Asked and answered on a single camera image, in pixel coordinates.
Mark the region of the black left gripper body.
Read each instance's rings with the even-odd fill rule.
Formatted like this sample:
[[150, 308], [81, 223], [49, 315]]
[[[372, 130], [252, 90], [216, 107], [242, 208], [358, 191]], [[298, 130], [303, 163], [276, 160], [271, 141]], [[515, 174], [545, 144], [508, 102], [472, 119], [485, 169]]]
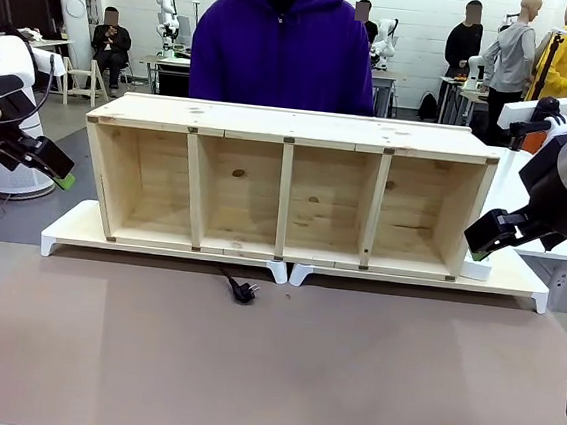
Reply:
[[29, 115], [37, 112], [35, 104], [22, 92], [14, 92], [0, 98], [0, 143], [11, 143], [30, 147], [33, 139], [20, 129]]

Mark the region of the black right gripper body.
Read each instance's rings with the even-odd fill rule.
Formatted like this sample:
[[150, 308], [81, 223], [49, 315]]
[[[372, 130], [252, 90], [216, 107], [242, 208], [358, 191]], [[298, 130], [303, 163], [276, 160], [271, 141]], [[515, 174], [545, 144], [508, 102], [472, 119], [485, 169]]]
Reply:
[[522, 238], [515, 246], [540, 240], [544, 249], [553, 249], [567, 240], [567, 188], [557, 169], [566, 144], [567, 133], [548, 140], [519, 171], [529, 203], [517, 211], [526, 221], [517, 225]]

